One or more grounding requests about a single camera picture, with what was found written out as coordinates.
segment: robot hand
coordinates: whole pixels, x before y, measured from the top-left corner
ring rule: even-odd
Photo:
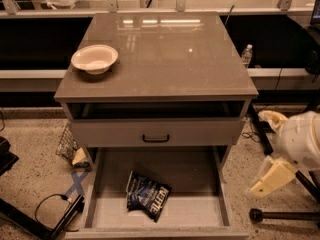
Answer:
[[[298,169],[320,168],[320,114],[306,112],[287,118],[266,110],[259,117],[276,132],[282,154],[264,160],[249,190],[255,197],[264,197],[293,180]]]

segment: plastic bottle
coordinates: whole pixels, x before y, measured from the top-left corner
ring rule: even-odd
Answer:
[[[246,68],[249,67],[251,58],[252,58],[252,45],[248,44],[247,47],[244,48],[244,50],[241,53],[242,63]]]

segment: floor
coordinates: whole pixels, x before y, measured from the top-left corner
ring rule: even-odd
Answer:
[[[73,185],[71,174],[76,171],[80,177],[83,169],[73,168],[56,155],[67,124],[63,111],[60,108],[6,108],[0,111],[5,118],[5,127],[0,132],[0,136],[8,139],[11,143],[10,151],[19,157],[12,169],[0,177],[0,197],[31,218],[34,218],[38,204],[52,194],[68,192],[74,199],[81,188],[73,192],[70,190]],[[243,130],[243,133],[248,132],[252,132],[249,118]],[[278,151],[275,134],[268,133],[268,138],[276,155]],[[243,136],[229,154],[223,168],[223,175],[232,211],[233,226],[238,230],[247,231],[248,239],[320,239],[320,229],[316,222],[268,219],[261,223],[250,221],[248,213],[251,208],[259,208],[263,211],[320,212],[319,204],[296,180],[265,198],[248,197],[245,192],[263,159],[261,143]],[[82,181],[84,191],[86,191],[89,176],[90,173]],[[54,227],[67,206],[68,203],[62,201],[60,197],[50,198],[39,208],[37,218],[45,225]],[[70,226],[71,229],[77,229],[79,223],[80,218],[77,218]],[[64,232],[61,233],[58,239],[63,239],[64,234]],[[0,219],[0,239],[37,238],[14,224]]]

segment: drawer handle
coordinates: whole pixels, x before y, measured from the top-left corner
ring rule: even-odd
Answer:
[[[142,140],[145,143],[165,143],[168,142],[170,140],[170,135],[167,134],[167,136],[165,137],[165,139],[156,139],[156,138],[147,138],[146,135],[142,135]]]

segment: drawer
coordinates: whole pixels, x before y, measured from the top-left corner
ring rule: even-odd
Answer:
[[[236,144],[244,120],[74,120],[70,129],[85,147]]]
[[[78,232],[66,239],[190,237],[245,239],[230,224],[218,156],[209,147],[99,149]],[[157,223],[127,211],[126,185],[134,170],[172,192]]]

